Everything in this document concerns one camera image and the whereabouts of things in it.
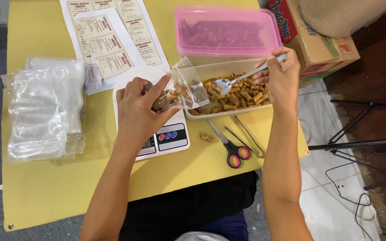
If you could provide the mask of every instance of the person's left hand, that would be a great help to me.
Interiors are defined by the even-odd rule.
[[[142,95],[148,80],[135,77],[125,89],[116,93],[118,108],[118,133],[115,143],[129,144],[132,148],[142,145],[177,113],[179,108],[168,108],[162,113],[151,110],[153,102],[165,89],[170,74],[164,75],[145,95]]]

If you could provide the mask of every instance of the indomie box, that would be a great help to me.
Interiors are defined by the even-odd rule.
[[[333,38],[313,30],[303,19],[299,0],[269,0],[284,46],[296,51],[300,87],[310,85],[360,58],[351,36]]]

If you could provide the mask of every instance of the yellow table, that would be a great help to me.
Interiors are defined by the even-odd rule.
[[[145,0],[150,18],[163,46],[169,65],[178,61],[175,49],[173,11],[180,4],[243,5],[258,7],[257,0]],[[10,3],[8,19],[7,72],[24,69],[27,57],[75,58],[59,1],[16,1]],[[6,160],[11,126],[4,92],[1,122],[3,150],[4,228],[13,224],[23,229],[69,216],[85,213],[99,177],[108,161],[116,136],[112,91],[87,98],[86,148],[75,160],[33,161],[10,165]],[[266,149],[272,108],[239,116]],[[213,121],[228,134],[222,123],[242,135],[232,118]],[[132,170],[129,200],[167,193],[192,185],[249,172],[262,166],[263,159],[253,156],[238,169],[226,164],[226,150],[221,142],[209,144],[198,137],[199,131],[212,133],[206,121],[189,121],[191,145],[185,151],[137,162]],[[299,125],[299,156],[305,156],[307,145]]]

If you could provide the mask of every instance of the metal spoon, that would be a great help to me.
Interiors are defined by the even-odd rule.
[[[281,54],[280,56],[276,57],[276,59],[278,60],[279,63],[281,63],[285,59],[285,56],[286,56],[286,54]],[[221,94],[225,95],[230,91],[230,89],[232,89],[232,85],[234,85],[236,82],[242,80],[245,77],[248,77],[250,75],[253,75],[255,73],[263,71],[267,68],[268,68],[268,64],[264,63],[261,66],[259,66],[258,68],[255,68],[255,69],[251,70],[250,72],[244,74],[243,76],[238,77],[232,81],[229,81],[228,79],[219,79],[214,83],[221,87]]]

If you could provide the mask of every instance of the pink lid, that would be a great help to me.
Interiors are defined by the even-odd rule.
[[[182,5],[174,15],[180,54],[263,56],[283,46],[267,9]]]

